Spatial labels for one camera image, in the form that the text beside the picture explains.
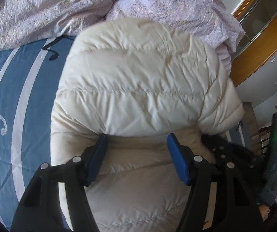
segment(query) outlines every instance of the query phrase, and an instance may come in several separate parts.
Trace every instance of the puffer jacket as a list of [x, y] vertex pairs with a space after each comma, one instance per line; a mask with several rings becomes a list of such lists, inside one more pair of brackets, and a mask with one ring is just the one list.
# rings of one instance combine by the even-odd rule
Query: puffer jacket
[[[51, 162], [58, 165], [110, 135], [86, 194], [101, 232], [175, 231], [187, 201], [166, 147], [209, 161], [194, 131], [217, 134], [244, 110], [217, 54], [185, 32], [124, 18], [82, 32], [72, 45], [51, 113]], [[64, 186], [60, 200], [70, 224]]]

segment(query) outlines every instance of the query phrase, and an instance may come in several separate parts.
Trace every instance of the ceiling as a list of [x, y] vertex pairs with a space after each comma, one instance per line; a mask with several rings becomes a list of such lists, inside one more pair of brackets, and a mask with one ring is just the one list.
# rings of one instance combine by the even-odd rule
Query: ceiling
[[241, 100], [253, 102], [253, 107], [273, 96], [277, 92], [277, 52], [236, 89]]

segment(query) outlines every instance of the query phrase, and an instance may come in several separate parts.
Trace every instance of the silver screw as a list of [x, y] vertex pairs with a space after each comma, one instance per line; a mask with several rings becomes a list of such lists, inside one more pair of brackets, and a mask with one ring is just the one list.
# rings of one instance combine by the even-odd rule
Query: silver screw
[[227, 167], [232, 169], [235, 167], [235, 165], [232, 162], [228, 162]]
[[82, 160], [82, 158], [80, 157], [80, 156], [75, 156], [73, 159], [72, 159], [72, 161], [74, 162], [74, 163], [78, 163], [78, 162], [80, 162]]
[[49, 167], [49, 164], [47, 162], [44, 162], [44, 163], [41, 164], [40, 167], [41, 167], [41, 169], [46, 169], [46, 168]]
[[193, 158], [196, 162], [201, 162], [203, 160], [203, 158], [199, 155], [196, 155], [194, 158]]

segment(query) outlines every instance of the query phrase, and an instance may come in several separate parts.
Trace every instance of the window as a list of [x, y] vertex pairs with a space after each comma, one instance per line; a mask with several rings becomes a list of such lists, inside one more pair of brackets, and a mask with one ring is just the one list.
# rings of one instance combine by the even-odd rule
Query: window
[[240, 20], [246, 34], [236, 47], [235, 53], [231, 54], [232, 60], [242, 53], [260, 35], [276, 14], [277, 0], [254, 1], [253, 5]]

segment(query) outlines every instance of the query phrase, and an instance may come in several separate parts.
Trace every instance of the striped bed sheet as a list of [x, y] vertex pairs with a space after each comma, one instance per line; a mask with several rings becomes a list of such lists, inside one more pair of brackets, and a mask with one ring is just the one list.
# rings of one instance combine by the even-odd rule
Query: striped bed sheet
[[[44, 39], [0, 51], [0, 221], [8, 230], [33, 174], [41, 163], [50, 163], [51, 109], [72, 43]], [[245, 133], [240, 124], [226, 136], [248, 146]]]

